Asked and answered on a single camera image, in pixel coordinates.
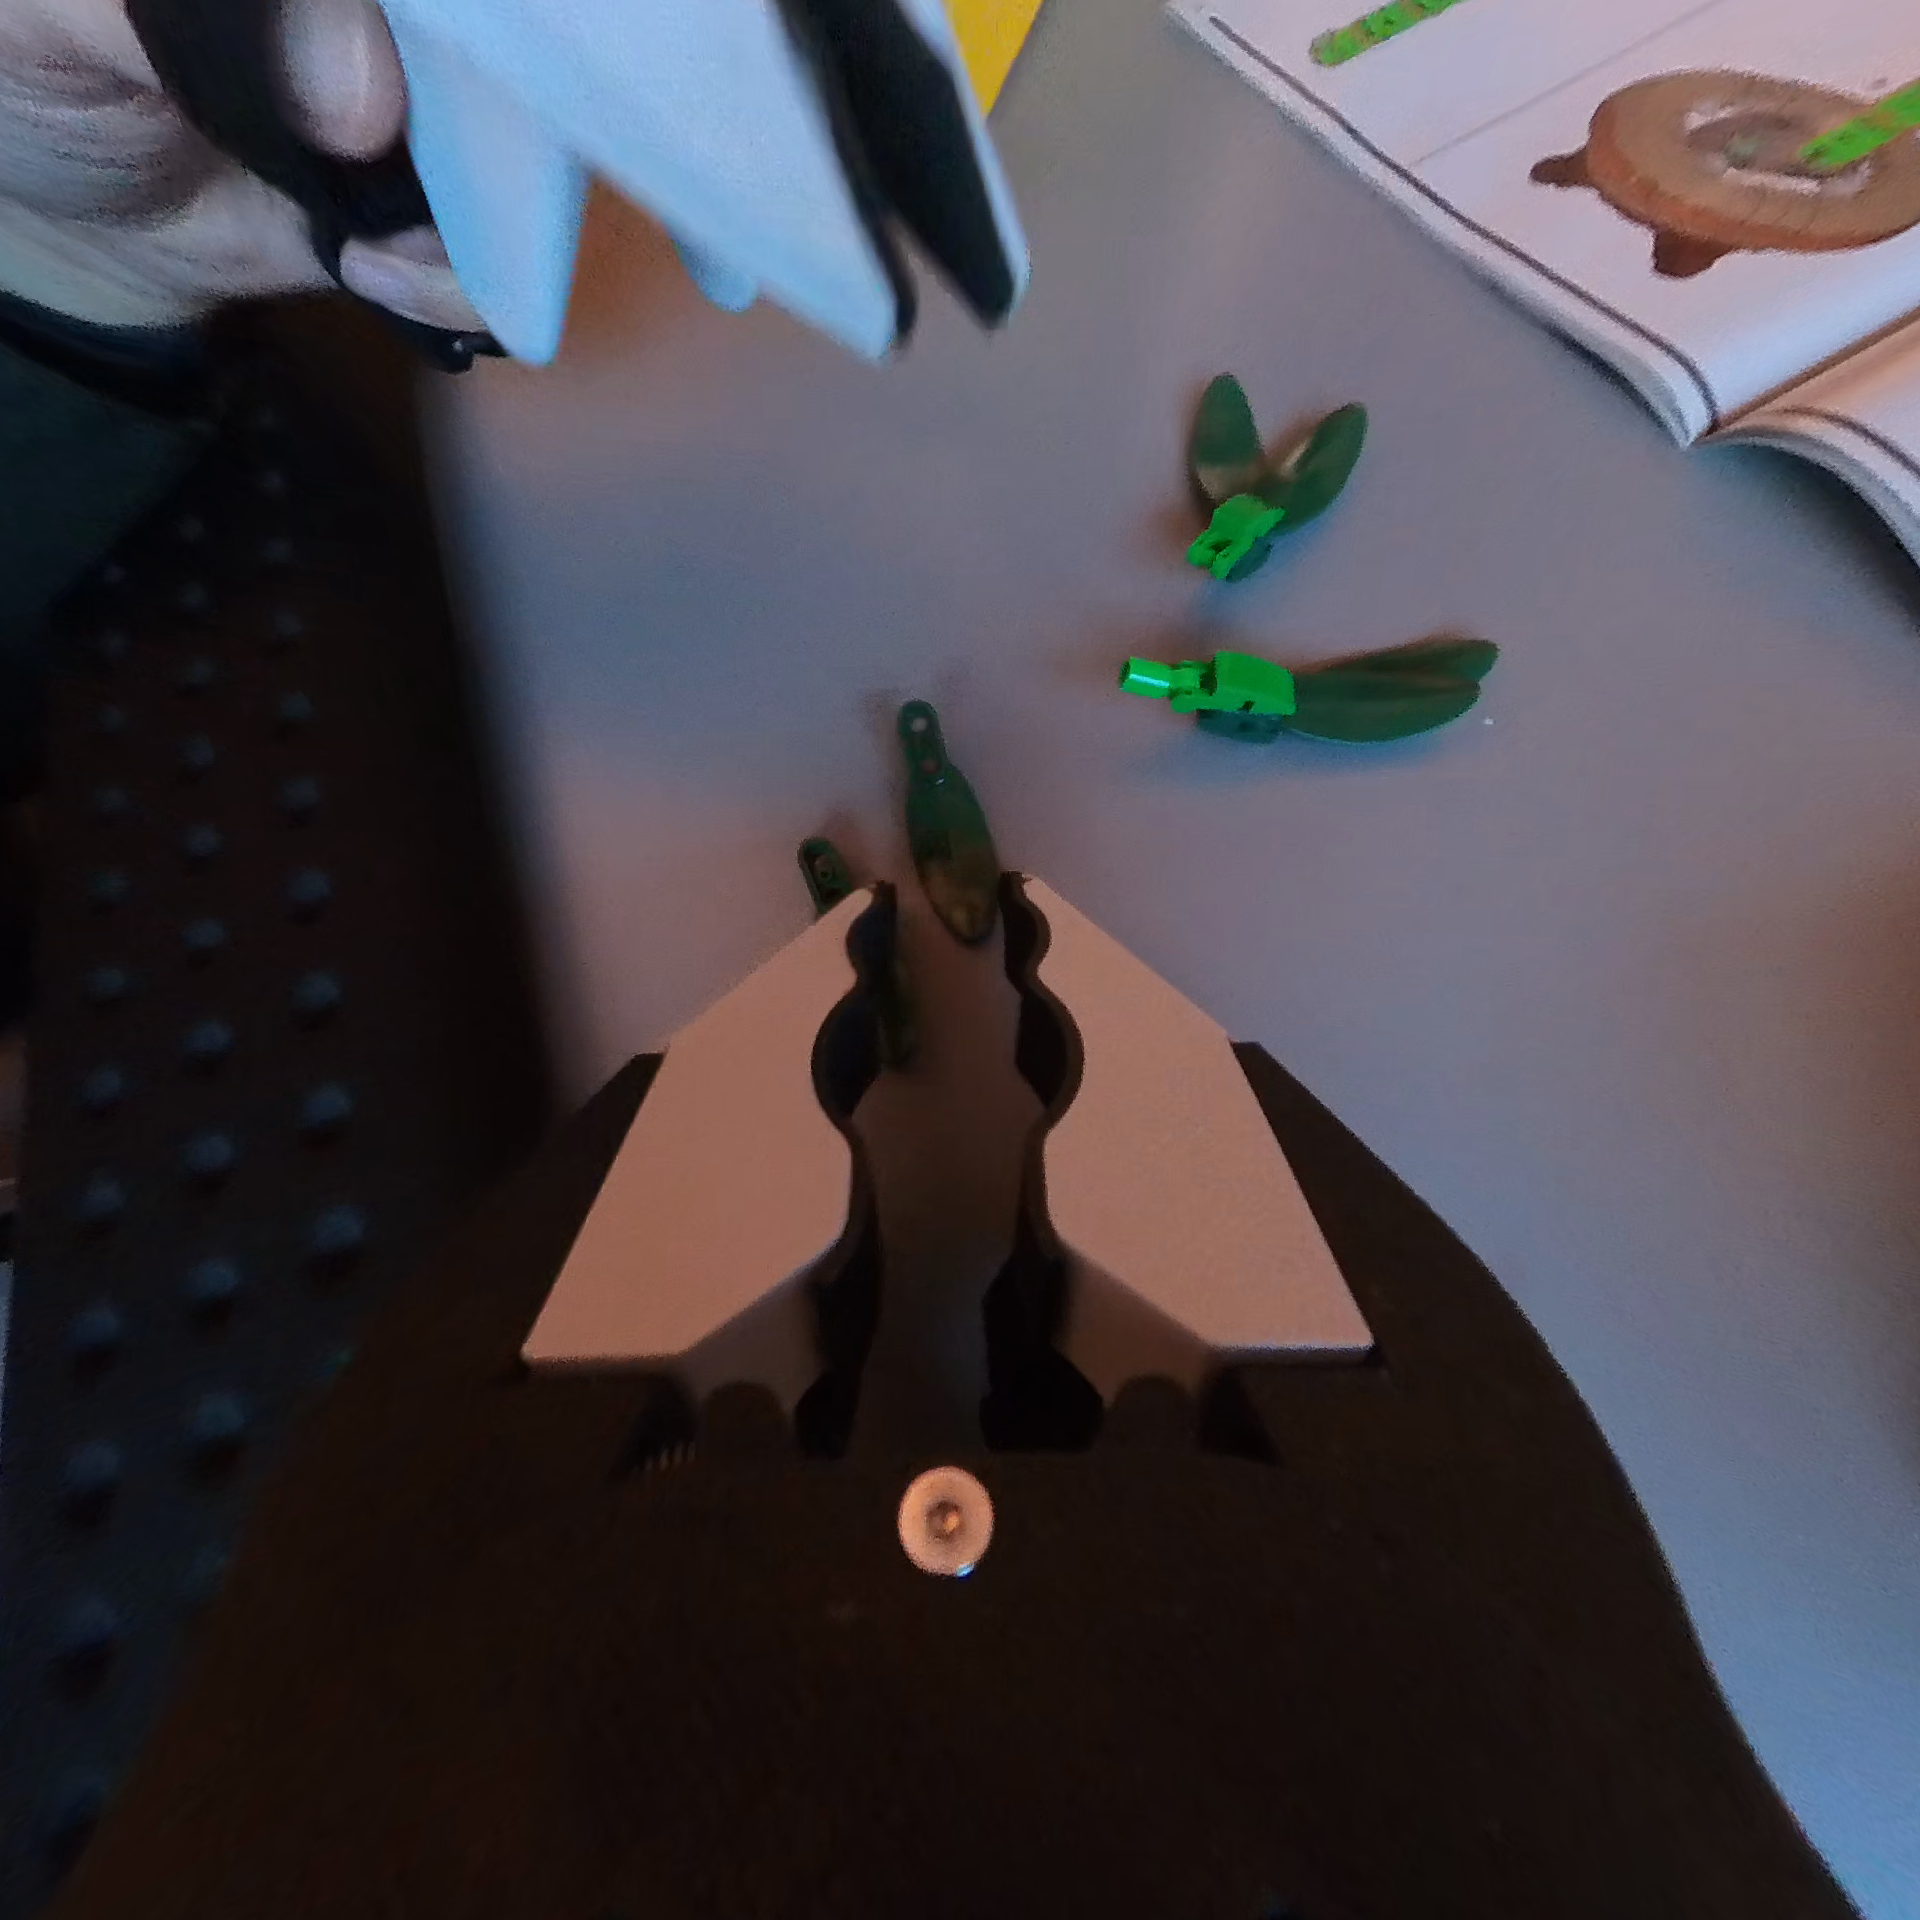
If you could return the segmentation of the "person's left hand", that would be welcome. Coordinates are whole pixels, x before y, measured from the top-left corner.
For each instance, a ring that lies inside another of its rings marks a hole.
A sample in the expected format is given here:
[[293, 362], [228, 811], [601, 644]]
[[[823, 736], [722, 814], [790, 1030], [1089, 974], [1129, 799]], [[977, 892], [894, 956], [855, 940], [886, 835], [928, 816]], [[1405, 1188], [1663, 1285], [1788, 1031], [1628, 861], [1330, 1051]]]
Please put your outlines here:
[[[275, 3], [279, 102], [321, 154], [382, 155], [407, 81], [379, 3]], [[112, 2], [2, 2], [5, 293], [85, 323], [163, 327], [340, 285], [301, 205], [182, 115]], [[479, 331], [438, 229], [351, 237], [345, 289]]]

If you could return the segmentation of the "dark green double leaf assembly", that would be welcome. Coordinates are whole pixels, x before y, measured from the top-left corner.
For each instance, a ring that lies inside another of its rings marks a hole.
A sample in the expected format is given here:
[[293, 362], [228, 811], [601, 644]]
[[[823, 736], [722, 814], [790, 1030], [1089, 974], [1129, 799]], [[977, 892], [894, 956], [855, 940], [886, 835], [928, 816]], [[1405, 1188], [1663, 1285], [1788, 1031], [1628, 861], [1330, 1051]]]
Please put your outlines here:
[[1499, 661], [1492, 639], [1429, 635], [1300, 668], [1241, 649], [1178, 661], [1130, 655], [1116, 686], [1244, 746], [1394, 746], [1469, 715]]
[[1186, 548], [1189, 565], [1220, 584], [1257, 574], [1278, 539], [1335, 506], [1368, 434], [1368, 410], [1347, 401], [1285, 443], [1266, 443], [1236, 373], [1215, 373], [1186, 436], [1186, 471], [1204, 512], [1204, 526]]

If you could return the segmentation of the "black perforated chair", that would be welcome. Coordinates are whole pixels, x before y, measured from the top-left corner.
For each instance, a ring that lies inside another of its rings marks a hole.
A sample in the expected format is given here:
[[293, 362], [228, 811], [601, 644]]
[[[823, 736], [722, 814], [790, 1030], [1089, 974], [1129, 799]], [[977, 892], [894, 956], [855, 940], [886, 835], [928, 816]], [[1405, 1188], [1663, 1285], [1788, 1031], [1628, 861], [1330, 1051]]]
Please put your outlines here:
[[52, 621], [5, 1386], [5, 1916], [116, 1802], [295, 1431], [545, 1062], [420, 443], [295, 305]]

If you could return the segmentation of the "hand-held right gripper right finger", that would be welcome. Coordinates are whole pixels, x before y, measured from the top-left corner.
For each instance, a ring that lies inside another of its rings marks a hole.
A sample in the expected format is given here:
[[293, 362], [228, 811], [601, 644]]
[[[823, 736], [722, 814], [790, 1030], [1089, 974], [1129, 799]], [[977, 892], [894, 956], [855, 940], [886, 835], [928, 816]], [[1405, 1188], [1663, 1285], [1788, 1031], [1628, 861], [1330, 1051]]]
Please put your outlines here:
[[1019, 995], [1014, 1239], [980, 1304], [990, 1447], [1091, 1447], [1144, 1380], [1231, 1428], [1231, 1380], [1377, 1335], [1228, 1030], [1033, 873], [1000, 877]]

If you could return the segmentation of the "open instruction booklet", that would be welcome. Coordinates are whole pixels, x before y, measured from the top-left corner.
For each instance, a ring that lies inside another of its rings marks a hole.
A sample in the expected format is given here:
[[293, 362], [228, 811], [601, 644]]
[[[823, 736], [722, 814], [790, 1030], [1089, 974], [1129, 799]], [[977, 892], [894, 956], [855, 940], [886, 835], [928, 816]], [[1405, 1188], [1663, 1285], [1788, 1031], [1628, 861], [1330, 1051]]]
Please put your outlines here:
[[1683, 445], [1919, 546], [1914, 2], [1169, 3]]

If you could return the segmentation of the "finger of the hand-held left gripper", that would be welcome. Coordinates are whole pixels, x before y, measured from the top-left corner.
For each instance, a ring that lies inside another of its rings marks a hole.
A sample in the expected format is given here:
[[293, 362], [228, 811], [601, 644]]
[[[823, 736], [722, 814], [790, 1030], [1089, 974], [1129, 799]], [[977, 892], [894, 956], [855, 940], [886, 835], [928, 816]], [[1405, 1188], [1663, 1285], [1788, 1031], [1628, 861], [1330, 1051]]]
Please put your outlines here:
[[942, 2], [794, 2], [790, 35], [817, 86], [891, 333], [912, 331], [919, 246], [983, 327], [1030, 278], [1013, 189]]
[[598, 170], [726, 314], [769, 303], [879, 362], [914, 317], [893, 244], [783, 3], [589, 3]]

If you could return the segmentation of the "grey desk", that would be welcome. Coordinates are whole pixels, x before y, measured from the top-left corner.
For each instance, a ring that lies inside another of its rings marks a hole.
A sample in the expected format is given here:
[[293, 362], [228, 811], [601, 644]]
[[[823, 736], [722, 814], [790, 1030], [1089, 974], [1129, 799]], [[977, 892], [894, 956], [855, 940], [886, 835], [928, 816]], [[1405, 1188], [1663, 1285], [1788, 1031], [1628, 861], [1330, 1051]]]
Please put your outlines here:
[[[867, 363], [627, 204], [562, 354], [435, 383], [565, 1101], [900, 870], [935, 701], [1000, 851], [1263, 1043], [1490, 1265], [1633, 1475], [1746, 1733], [1917, 1916], [1917, 574], [1820, 473], [1684, 450], [1159, 3], [1051, 3], [994, 115], [1013, 323]], [[1189, 425], [1362, 403], [1236, 584]], [[1476, 706], [1236, 742], [1129, 657], [1464, 635]]]

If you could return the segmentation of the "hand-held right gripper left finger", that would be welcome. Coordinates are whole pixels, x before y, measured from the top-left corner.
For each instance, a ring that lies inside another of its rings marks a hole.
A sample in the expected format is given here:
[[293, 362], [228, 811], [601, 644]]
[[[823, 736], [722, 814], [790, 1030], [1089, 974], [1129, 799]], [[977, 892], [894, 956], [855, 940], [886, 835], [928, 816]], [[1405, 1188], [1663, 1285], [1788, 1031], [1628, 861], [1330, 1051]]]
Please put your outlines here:
[[761, 1388], [800, 1451], [846, 1451], [883, 1304], [855, 1113], [898, 947], [897, 887], [857, 885], [671, 1036], [523, 1339], [530, 1371], [643, 1376], [688, 1409]]

